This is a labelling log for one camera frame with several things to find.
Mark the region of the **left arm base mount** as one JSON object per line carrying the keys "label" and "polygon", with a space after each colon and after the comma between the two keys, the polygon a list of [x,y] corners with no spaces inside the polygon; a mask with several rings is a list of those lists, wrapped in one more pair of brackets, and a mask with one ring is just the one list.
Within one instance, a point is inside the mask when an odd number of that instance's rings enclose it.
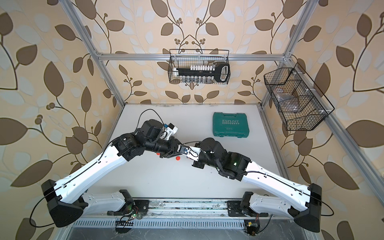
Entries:
{"label": "left arm base mount", "polygon": [[108,216],[124,216],[132,214],[145,216],[149,210],[149,200],[134,200],[127,190],[119,190],[118,199],[123,200],[124,204],[116,211],[108,211]]}

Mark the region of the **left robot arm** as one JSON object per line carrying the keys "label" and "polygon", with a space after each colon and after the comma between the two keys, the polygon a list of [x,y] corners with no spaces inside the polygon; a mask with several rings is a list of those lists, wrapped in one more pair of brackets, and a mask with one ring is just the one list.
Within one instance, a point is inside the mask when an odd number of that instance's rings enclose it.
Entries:
{"label": "left robot arm", "polygon": [[145,151],[157,153],[162,158],[178,156],[181,143],[173,136],[177,130],[173,124],[145,121],[133,133],[112,140],[104,152],[69,176],[44,182],[42,191],[54,225],[66,227],[80,217],[94,213],[124,216],[135,212],[134,200],[127,190],[104,195],[88,194],[87,190],[106,174]]}

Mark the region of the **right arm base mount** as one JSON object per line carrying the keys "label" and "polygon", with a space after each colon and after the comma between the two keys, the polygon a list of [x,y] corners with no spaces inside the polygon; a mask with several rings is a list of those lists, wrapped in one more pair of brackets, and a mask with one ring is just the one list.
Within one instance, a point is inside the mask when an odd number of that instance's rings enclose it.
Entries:
{"label": "right arm base mount", "polygon": [[268,217],[268,213],[257,213],[250,207],[250,199],[253,192],[245,192],[240,201],[227,201],[229,217]]}

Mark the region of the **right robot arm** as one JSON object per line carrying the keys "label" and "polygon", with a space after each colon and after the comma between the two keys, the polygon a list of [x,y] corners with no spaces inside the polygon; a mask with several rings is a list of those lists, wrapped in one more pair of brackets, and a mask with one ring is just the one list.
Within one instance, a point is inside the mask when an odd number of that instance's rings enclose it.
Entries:
{"label": "right robot arm", "polygon": [[181,151],[194,160],[193,166],[215,168],[219,175],[260,187],[271,193],[270,197],[244,194],[247,210],[291,218],[300,227],[318,233],[321,225],[322,188],[316,184],[302,185],[272,173],[250,158],[228,152],[213,138],[207,138]]}

